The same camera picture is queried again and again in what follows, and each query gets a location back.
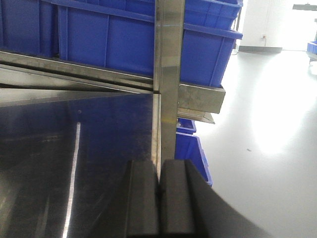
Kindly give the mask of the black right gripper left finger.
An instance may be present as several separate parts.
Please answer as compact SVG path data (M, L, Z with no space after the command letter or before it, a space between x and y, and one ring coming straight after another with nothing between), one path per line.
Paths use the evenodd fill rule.
M159 236L157 175L151 161L128 162L126 238Z

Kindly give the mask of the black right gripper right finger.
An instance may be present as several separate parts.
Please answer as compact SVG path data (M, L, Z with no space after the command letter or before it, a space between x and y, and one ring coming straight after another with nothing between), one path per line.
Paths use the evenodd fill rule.
M166 160L160 177L163 238L270 238L225 202L189 160Z

